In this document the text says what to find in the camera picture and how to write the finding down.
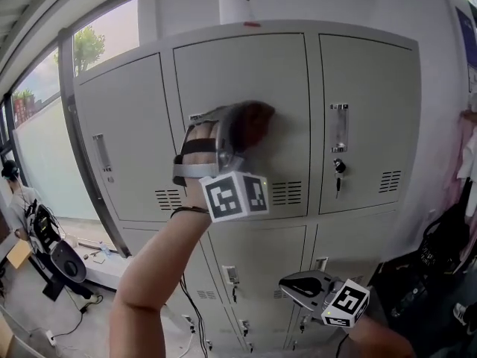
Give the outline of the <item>white window sill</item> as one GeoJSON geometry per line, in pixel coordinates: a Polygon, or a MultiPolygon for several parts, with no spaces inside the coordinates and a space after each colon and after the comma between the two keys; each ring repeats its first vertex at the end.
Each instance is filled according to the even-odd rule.
{"type": "Polygon", "coordinates": [[[82,259],[85,254],[89,255],[96,251],[99,252],[96,257],[89,255],[87,260],[83,259],[87,270],[86,279],[88,281],[110,289],[118,288],[122,275],[133,261],[132,257],[124,258],[114,251],[111,251],[111,256],[107,257],[100,248],[89,248],[80,245],[79,241],[73,236],[66,236],[64,240],[74,248],[82,259]],[[105,261],[103,264],[97,264],[93,262],[94,258],[104,258],[105,261]]]}

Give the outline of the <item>brown wiping cloth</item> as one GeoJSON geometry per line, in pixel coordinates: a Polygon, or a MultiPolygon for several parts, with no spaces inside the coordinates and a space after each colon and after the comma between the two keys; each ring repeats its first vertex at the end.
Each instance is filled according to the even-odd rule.
{"type": "Polygon", "coordinates": [[[275,108],[262,101],[240,102],[233,111],[229,135],[235,152],[244,153],[258,145],[268,133],[275,108]]]}

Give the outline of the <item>person's left hand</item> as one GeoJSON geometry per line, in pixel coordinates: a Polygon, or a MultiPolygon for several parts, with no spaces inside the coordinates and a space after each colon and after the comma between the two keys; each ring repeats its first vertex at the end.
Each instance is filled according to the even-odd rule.
{"type": "MultiPolygon", "coordinates": [[[[194,127],[187,137],[187,141],[193,139],[214,139],[217,135],[217,124],[204,122],[194,127]]],[[[214,152],[195,152],[183,156],[184,165],[210,164],[215,162],[214,152]]]]}

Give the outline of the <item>grey metal locker cabinet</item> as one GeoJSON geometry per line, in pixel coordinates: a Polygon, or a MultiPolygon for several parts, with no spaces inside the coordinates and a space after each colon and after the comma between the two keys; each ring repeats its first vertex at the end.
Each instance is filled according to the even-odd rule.
{"type": "Polygon", "coordinates": [[[357,25],[309,20],[243,22],[166,37],[74,79],[80,133],[99,192],[125,246],[138,254],[184,205],[172,182],[183,118],[174,50],[260,34],[302,34],[309,82],[306,216],[252,216],[213,224],[195,248],[167,308],[187,329],[203,321],[214,354],[295,350],[325,342],[331,327],[279,289],[298,271],[323,269],[366,285],[406,194],[420,121],[417,41],[357,25]],[[338,198],[335,167],[347,166],[338,198]],[[238,284],[238,303],[232,299],[238,284]]]}

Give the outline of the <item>green tree outside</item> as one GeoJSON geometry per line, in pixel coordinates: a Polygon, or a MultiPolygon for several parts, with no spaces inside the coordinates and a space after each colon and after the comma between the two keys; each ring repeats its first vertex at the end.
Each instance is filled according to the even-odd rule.
{"type": "Polygon", "coordinates": [[[73,62],[76,75],[85,72],[104,53],[105,36],[96,34],[91,25],[79,30],[73,38],[73,62]]]}

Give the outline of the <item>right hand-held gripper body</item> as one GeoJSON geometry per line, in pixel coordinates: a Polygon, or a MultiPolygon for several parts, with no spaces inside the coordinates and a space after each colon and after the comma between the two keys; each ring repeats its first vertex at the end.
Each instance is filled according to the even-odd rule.
{"type": "Polygon", "coordinates": [[[321,314],[333,327],[354,327],[370,303],[370,290],[347,279],[321,314]]]}

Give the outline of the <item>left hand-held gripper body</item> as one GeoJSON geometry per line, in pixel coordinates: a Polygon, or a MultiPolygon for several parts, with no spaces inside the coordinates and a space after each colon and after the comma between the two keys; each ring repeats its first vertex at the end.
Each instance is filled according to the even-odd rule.
{"type": "Polygon", "coordinates": [[[185,188],[196,180],[213,222],[225,222],[253,215],[269,213],[267,178],[247,172],[246,150],[235,152],[230,143],[230,125],[237,104],[220,106],[214,110],[189,117],[180,153],[174,157],[172,181],[185,188]],[[187,141],[191,130],[204,123],[217,124],[214,139],[187,141]],[[183,156],[195,152],[214,152],[215,162],[184,165],[183,156]]]}

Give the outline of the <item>window frame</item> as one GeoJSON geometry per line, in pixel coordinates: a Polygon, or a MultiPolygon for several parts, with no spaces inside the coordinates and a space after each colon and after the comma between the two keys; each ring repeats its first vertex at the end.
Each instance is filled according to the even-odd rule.
{"type": "MultiPolygon", "coordinates": [[[[105,43],[104,53],[88,69],[139,44],[136,24],[112,27],[94,22],[91,26],[96,34],[105,36],[105,43]]],[[[92,247],[100,247],[99,242],[103,242],[128,257],[130,252],[86,161],[73,88],[73,79],[78,76],[74,71],[73,38],[78,31],[60,30],[56,46],[12,93],[12,102],[18,101],[22,93],[34,98],[32,114],[21,116],[19,107],[12,106],[16,153],[28,185],[39,192],[44,205],[60,221],[63,233],[92,247]]]]}

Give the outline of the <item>blue wall poster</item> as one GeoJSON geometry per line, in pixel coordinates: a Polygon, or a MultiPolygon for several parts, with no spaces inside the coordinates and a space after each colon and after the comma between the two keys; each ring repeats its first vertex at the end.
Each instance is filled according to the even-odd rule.
{"type": "Polygon", "coordinates": [[[461,26],[461,33],[464,39],[467,64],[477,70],[477,39],[473,22],[471,18],[459,8],[456,8],[456,12],[461,26]]]}

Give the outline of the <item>pink hanging garment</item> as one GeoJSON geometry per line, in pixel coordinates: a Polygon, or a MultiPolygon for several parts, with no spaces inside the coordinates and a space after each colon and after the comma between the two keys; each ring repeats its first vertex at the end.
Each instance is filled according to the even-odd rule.
{"type": "MultiPolygon", "coordinates": [[[[468,119],[461,117],[459,124],[462,130],[462,137],[461,137],[462,140],[461,140],[461,156],[458,163],[458,170],[460,169],[462,164],[462,154],[463,154],[464,146],[467,144],[470,137],[472,136],[473,128],[477,125],[477,123],[471,122],[468,119]]],[[[460,180],[462,180],[461,185],[463,186],[465,183],[465,179],[460,179],[460,180]]],[[[465,220],[468,222],[468,225],[470,226],[470,238],[469,238],[469,242],[460,253],[461,262],[465,261],[465,259],[468,258],[474,244],[477,241],[477,210],[475,211],[473,217],[467,217],[465,215],[465,220]]]]}

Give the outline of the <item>wooden furniture piece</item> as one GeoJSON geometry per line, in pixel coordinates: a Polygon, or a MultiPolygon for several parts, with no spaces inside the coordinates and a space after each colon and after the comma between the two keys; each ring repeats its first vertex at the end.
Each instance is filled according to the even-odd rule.
{"type": "Polygon", "coordinates": [[[14,358],[15,335],[0,313],[0,358],[14,358]]]}

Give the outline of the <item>person's left forearm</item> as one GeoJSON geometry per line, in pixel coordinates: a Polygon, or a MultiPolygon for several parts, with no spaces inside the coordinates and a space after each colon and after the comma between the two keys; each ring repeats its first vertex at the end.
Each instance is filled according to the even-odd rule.
{"type": "Polygon", "coordinates": [[[110,313],[110,358],[165,358],[161,309],[210,224],[210,216],[178,213],[133,258],[110,313]]]}

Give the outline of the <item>grey metal locker door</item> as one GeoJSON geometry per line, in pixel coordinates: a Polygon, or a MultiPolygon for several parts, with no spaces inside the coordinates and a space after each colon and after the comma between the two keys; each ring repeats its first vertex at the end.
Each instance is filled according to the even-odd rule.
{"type": "Polygon", "coordinates": [[[306,216],[309,197],[309,82],[302,34],[260,34],[174,50],[183,118],[242,101],[275,109],[247,167],[268,179],[269,219],[306,216]]]}

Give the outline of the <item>person's right forearm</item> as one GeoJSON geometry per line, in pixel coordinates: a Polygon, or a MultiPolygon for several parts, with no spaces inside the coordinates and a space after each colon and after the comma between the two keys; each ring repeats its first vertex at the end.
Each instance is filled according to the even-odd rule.
{"type": "Polygon", "coordinates": [[[416,358],[411,343],[392,329],[363,315],[348,336],[356,358],[416,358]]]}

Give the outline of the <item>tan cardboard box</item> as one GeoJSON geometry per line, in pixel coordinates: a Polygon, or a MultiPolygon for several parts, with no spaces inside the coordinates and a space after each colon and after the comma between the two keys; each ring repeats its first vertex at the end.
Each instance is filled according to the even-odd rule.
{"type": "Polygon", "coordinates": [[[8,252],[7,260],[15,269],[19,269],[32,255],[32,250],[28,242],[19,240],[8,252]]]}

